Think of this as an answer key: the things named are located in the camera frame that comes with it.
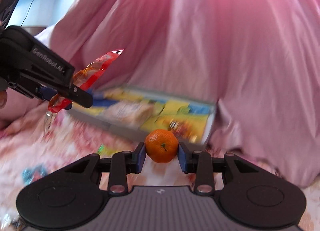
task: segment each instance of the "pink bedsheet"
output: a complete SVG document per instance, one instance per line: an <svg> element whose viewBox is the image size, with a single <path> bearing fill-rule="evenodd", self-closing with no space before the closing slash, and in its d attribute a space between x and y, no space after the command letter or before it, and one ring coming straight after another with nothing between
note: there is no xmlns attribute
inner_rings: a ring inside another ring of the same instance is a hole
<svg viewBox="0 0 320 231"><path fill-rule="evenodd" d="M71 118L65 111L58 114L50 132L43 137L43 122L46 105L30 111L17 120L10 128L12 134L0 138L0 230L10 231L6 220L17 216L15 198L23 188L22 171L38 164L52 172L83 156L97 152L101 144L113 150L133 150L134 143L111 135L98 128ZM208 151L222 157L226 151L209 148ZM256 161L256 165L276 173L269 164ZM129 175L128 184L132 185L193 185L194 175L181 172L177 159L168 164L158 164L146 158L143 171L139 175ZM223 188L221 176L215 175L216 189ZM106 189L108 174L104 174L100 188ZM305 231L320 231L320 178L303 190L307 197L307 210L300 226Z"/></svg>
<svg viewBox="0 0 320 231"><path fill-rule="evenodd" d="M217 101L212 145L266 159L306 187L320 172L319 10L320 0L76 0L39 39L77 70L126 48L96 87ZM0 118L34 102L9 91Z"/></svg>

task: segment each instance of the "plastic wrapper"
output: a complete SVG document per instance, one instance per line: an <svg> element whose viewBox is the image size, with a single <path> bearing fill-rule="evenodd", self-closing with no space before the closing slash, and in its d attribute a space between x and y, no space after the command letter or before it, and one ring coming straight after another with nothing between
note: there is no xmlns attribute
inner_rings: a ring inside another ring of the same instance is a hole
<svg viewBox="0 0 320 231"><path fill-rule="evenodd" d="M187 121L165 120L164 124L168 130L172 132L177 138L188 139L190 142L197 140L197 135L192 131L192 126Z"/></svg>
<svg viewBox="0 0 320 231"><path fill-rule="evenodd" d="M123 50L114 50L99 57L93 63L89 64L86 69L78 71L73 76L73 84L82 90L88 90L98 78L100 78L110 64L115 61ZM71 104L71 100L56 94L49 102L48 111L45 115L44 134L47 133L52 122L56 117L56 113Z"/></svg>
<svg viewBox="0 0 320 231"><path fill-rule="evenodd" d="M27 168L22 172L22 179L25 185L48 175L47 169L42 165L37 165L34 168Z"/></svg>
<svg viewBox="0 0 320 231"><path fill-rule="evenodd" d="M9 214L5 214L2 219L1 219L1 225L0 225L0 229L5 229L7 228L12 222L12 218Z"/></svg>
<svg viewBox="0 0 320 231"><path fill-rule="evenodd" d="M152 114L154 106L137 102L120 101L104 110L101 115L131 127L140 127Z"/></svg>
<svg viewBox="0 0 320 231"><path fill-rule="evenodd" d="M25 224L22 221L22 219L20 217L18 217L17 219L13 220L11 222L11 226L16 230L16 231L22 231L25 228Z"/></svg>

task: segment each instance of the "red snack packet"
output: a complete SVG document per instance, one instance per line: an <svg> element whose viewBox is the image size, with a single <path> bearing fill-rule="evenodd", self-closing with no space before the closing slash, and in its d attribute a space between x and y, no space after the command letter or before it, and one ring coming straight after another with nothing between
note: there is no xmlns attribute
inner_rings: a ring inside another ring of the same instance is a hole
<svg viewBox="0 0 320 231"><path fill-rule="evenodd" d="M73 84L82 90L88 90L102 76L110 64L119 57L123 50L115 50L97 58L86 69L73 75ZM71 100L56 94L49 102L48 111L58 113L71 103Z"/></svg>

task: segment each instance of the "finger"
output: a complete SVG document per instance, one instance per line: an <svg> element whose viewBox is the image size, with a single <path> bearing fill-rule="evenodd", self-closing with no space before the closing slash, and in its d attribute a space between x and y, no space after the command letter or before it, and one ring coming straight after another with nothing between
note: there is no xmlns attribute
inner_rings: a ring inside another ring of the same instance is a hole
<svg viewBox="0 0 320 231"><path fill-rule="evenodd" d="M1 91L0 92L0 109L4 108L5 104L7 103L7 92L6 91Z"/></svg>

